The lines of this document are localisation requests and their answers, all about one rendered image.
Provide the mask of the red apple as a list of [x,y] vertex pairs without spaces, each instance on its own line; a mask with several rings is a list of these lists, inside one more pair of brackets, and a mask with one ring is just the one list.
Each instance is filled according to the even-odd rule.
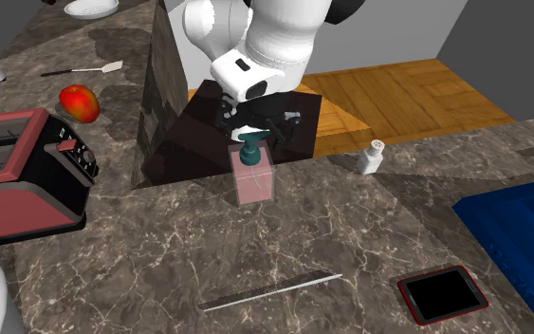
[[91,123],[100,115],[100,104],[96,95],[86,86],[70,85],[59,94],[64,111],[74,120]]

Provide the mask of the pink soap dispenser teal pump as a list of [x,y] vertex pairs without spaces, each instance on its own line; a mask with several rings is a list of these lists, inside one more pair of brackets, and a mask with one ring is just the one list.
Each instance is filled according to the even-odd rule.
[[273,198],[273,166],[266,137],[269,131],[242,134],[229,146],[230,166],[239,206]]

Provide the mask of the white salt shaker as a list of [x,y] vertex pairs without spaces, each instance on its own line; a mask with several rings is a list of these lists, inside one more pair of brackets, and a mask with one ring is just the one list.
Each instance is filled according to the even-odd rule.
[[382,140],[374,139],[367,149],[361,151],[357,166],[362,175],[370,175],[377,170],[383,161],[384,148],[385,144]]

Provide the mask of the white plate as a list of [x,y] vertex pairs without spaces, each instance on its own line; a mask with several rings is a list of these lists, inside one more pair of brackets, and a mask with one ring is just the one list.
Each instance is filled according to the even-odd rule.
[[94,20],[117,11],[119,0],[74,0],[64,7],[64,13],[80,20]]

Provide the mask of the red and black toaster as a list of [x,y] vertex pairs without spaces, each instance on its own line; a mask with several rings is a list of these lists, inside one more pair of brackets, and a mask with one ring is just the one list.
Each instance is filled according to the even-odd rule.
[[0,245],[84,228],[99,167],[44,108],[0,113]]

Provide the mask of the long grey knife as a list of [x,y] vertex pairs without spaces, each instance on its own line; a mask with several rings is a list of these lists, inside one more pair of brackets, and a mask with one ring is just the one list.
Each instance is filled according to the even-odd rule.
[[213,311],[228,306],[243,304],[245,302],[257,300],[274,294],[288,292],[298,288],[307,288],[334,279],[339,279],[341,277],[341,273],[314,270],[289,279],[282,280],[269,286],[254,288],[234,293],[228,296],[222,296],[216,300],[200,304],[198,305],[198,308],[203,312]]

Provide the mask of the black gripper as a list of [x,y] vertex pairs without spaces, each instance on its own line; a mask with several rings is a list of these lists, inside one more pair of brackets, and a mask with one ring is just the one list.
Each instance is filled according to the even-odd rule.
[[216,127],[228,138],[243,125],[268,127],[275,134],[273,147],[282,149],[287,142],[293,142],[299,133],[302,114],[287,111],[290,92],[275,93],[247,102],[237,102],[227,93],[221,94],[221,108],[216,115]]

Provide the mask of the blue sink basin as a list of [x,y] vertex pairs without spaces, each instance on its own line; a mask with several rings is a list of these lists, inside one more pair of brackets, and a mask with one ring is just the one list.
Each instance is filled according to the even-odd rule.
[[452,208],[534,313],[534,182],[467,196]]

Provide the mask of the black tablet red case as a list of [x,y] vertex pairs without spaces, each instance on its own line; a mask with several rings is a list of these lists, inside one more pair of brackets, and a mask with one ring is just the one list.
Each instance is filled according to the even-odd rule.
[[397,287],[415,322],[421,326],[489,306],[484,293],[461,265],[402,279]]

